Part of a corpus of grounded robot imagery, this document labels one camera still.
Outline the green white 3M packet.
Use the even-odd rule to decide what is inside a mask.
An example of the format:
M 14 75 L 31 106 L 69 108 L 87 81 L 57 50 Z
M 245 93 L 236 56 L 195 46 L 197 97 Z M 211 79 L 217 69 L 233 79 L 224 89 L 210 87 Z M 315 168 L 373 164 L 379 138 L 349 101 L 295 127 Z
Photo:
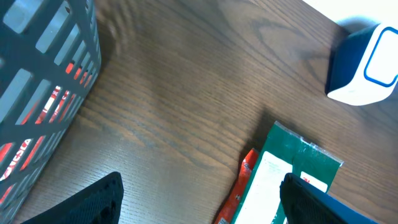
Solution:
M 287 223 L 280 185 L 288 173 L 327 193 L 343 161 L 276 121 L 244 189 L 232 223 Z

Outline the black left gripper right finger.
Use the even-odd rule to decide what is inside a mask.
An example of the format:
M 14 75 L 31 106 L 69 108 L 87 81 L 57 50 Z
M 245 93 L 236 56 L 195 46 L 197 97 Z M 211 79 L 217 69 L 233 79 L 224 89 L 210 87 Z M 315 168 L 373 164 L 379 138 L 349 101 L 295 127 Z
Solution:
M 286 174 L 280 185 L 280 202 L 289 224 L 374 223 L 293 173 Z

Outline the red snack packet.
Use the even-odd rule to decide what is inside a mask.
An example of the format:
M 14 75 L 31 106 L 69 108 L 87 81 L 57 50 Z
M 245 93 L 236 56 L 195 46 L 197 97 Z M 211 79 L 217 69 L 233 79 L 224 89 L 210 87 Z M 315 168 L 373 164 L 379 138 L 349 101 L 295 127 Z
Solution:
M 238 177 L 231 189 L 231 192 L 221 206 L 221 210 L 218 212 L 215 218 L 214 224 L 230 224 L 235 212 L 237 211 L 238 205 L 242 200 L 244 189 L 250 179 L 252 170 L 256 164 L 259 153 L 252 148 L 244 157 Z

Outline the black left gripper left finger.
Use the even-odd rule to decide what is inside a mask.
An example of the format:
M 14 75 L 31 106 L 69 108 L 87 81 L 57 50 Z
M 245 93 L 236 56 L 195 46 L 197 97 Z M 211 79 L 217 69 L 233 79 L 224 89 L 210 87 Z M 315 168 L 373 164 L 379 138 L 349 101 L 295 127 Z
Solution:
M 112 172 L 24 223 L 118 224 L 123 196 L 121 174 Z

